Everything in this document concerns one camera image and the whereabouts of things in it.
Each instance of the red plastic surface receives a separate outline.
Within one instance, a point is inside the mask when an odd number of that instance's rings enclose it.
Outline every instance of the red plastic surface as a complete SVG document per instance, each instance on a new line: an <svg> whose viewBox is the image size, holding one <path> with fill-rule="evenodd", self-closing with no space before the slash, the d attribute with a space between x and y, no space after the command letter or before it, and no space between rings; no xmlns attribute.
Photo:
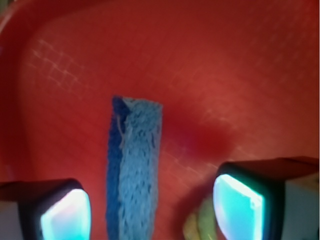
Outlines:
<svg viewBox="0 0 320 240"><path fill-rule="evenodd" d="M154 239L223 161L319 156L319 1L18 0L0 18L0 180L73 177L106 234L112 95L162 103Z"/></svg>

